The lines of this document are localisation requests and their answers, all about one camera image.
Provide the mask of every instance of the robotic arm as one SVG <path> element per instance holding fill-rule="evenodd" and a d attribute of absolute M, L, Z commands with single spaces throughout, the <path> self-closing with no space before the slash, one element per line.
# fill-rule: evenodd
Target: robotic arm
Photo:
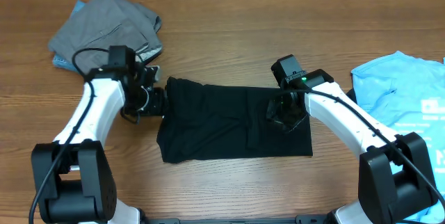
<path fill-rule="evenodd" d="M 126 47 L 111 47 L 110 61 L 88 75 L 95 88 L 91 110 L 70 143 L 70 149 L 60 168 L 46 183 L 39 199 L 40 215 L 46 223 L 107 223 L 108 224 L 170 224 L 203 223 L 178 219 L 148 220 L 143 211 L 126 206 L 117 199 L 116 186 L 104 154 L 105 140 L 114 117 L 121 114 L 163 115 L 168 103 L 160 88 L 159 67 L 135 63 L 135 54 Z M 291 131 L 307 114 L 326 124 L 359 159 L 359 200 L 332 211 L 328 215 L 310 216 L 307 223 L 395 223 L 437 202 L 437 197 L 411 170 L 392 175 L 389 163 L 402 164 L 388 145 L 352 111 L 337 100 L 322 96 L 333 95 L 353 107 L 380 133 L 403 151 L 416 167 L 434 183 L 426 144 L 415 133 L 399 136 L 363 111 L 349 99 L 333 78 L 322 70 L 307 74 L 293 56 L 279 59 L 272 66 L 278 84 L 284 90 L 269 102 L 267 118 L 278 127 Z M 305 93 L 301 91 L 318 91 Z M 91 91 L 85 84 L 83 97 L 64 130 L 53 143 L 37 144 L 31 161 L 35 187 L 42 186 L 54 157 L 60 151 L 86 108 Z M 81 179 L 63 181 L 60 174 L 80 170 Z M 218 223 L 297 223 L 305 224 L 304 216 L 297 219 L 221 220 Z"/>

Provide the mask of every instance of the folded clothing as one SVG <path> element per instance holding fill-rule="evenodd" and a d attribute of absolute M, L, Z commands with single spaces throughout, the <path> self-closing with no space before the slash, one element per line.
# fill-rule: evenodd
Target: folded clothing
<path fill-rule="evenodd" d="M 400 51 L 352 70 L 357 104 L 399 134 L 415 131 L 427 143 L 439 192 L 445 194 L 445 65 L 407 56 Z M 391 165 L 393 173 L 401 167 Z M 408 218 L 438 223 L 442 206 Z"/>
<path fill-rule="evenodd" d="M 72 16 L 49 41 L 49 50 L 57 53 L 54 64 L 73 70 L 72 54 L 85 47 L 108 49 L 111 45 L 126 45 L 138 53 L 147 64 L 160 54 L 161 41 L 156 32 L 161 18 L 151 10 L 127 0 L 90 0 L 85 6 L 76 5 Z M 108 63 L 108 55 L 88 51 L 77 57 L 84 72 Z"/>
<path fill-rule="evenodd" d="M 290 133 L 267 123 L 268 100 L 279 89 L 170 77 L 165 90 L 170 108 L 157 138 L 165 162 L 312 155 L 309 117 Z"/>

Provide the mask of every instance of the wooden surface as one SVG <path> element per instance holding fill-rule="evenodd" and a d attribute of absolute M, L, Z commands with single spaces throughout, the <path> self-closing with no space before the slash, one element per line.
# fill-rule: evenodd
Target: wooden surface
<path fill-rule="evenodd" d="M 47 43 L 76 0 L 0 0 L 0 223 L 25 223 L 35 194 L 30 155 L 51 142 L 82 93 L 52 67 Z M 445 0 L 132 0 L 156 11 L 169 76 L 225 86 L 277 87 L 270 66 L 295 54 L 344 90 L 349 72 L 401 50 L 445 56 Z M 358 164 L 311 119 L 314 157 L 163 163 L 161 119 L 117 117 L 106 155 L 118 196 L 149 217 L 247 218 L 327 213 L 357 198 Z"/>

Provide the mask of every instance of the blue cloth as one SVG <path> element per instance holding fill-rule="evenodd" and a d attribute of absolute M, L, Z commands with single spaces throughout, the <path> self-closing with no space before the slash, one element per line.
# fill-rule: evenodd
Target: blue cloth
<path fill-rule="evenodd" d="M 77 13 L 79 10 L 81 10 L 84 5 L 85 5 L 84 2 L 77 1 L 76 5 L 74 5 L 74 9 L 72 10 L 70 17 L 73 16 L 73 14 Z M 58 55 L 57 53 L 54 55 L 53 65 L 54 65 L 54 67 L 60 67 L 60 68 L 66 69 L 66 70 L 77 72 L 77 70 L 73 66 L 73 64 L 71 64 L 70 62 L 65 60 L 62 56 Z"/>
<path fill-rule="evenodd" d="M 415 131 L 428 146 L 436 186 L 445 194 L 445 65 L 397 51 L 352 70 L 357 104 L 399 134 Z M 392 164 L 393 173 L 401 167 Z M 438 223 L 440 202 L 408 220 Z"/>

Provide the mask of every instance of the gray fabric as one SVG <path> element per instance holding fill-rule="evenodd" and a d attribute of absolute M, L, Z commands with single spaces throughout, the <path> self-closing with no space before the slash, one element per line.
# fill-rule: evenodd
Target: gray fabric
<path fill-rule="evenodd" d="M 72 54 L 85 47 L 108 49 L 110 45 L 126 45 L 146 61 L 162 50 L 156 35 L 160 27 L 159 16 L 140 4 L 127 0 L 90 0 L 66 21 L 48 47 L 72 62 Z M 108 55 L 86 51 L 77 56 L 76 63 L 88 72 L 107 64 Z"/>

